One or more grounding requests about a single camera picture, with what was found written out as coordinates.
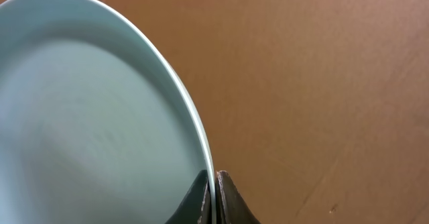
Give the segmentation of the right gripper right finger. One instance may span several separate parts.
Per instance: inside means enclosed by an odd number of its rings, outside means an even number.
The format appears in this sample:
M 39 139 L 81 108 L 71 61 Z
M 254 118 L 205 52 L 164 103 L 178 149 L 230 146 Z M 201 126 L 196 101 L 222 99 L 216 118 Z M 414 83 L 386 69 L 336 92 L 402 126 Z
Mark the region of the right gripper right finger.
M 247 206 L 227 171 L 217 172 L 215 193 L 218 224 L 261 224 Z

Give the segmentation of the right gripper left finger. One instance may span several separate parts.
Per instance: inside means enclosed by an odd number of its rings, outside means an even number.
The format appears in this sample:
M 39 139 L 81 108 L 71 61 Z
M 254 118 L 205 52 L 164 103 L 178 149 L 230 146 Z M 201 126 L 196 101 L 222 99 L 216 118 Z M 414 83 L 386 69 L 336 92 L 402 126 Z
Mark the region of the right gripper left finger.
M 211 224 L 212 211 L 207 170 L 201 170 L 166 224 Z

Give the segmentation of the light blue plate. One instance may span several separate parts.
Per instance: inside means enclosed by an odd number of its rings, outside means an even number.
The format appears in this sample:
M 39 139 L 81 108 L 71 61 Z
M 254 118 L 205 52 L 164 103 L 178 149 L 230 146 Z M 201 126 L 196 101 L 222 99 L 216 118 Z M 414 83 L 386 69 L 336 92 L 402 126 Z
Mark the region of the light blue plate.
M 214 170 L 190 95 L 98 0 L 1 4 L 1 222 L 166 223 Z

